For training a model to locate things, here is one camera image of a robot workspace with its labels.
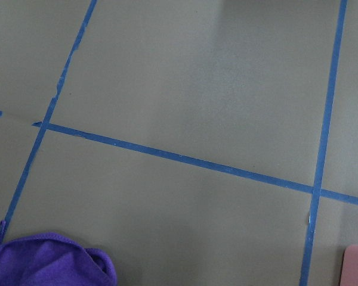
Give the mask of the purple microfibre cloth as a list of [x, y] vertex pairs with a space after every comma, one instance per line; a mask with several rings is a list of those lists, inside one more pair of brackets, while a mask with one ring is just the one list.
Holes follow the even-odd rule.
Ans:
[[117, 285], [109, 255], [47, 232], [3, 242], [0, 221], [0, 285]]

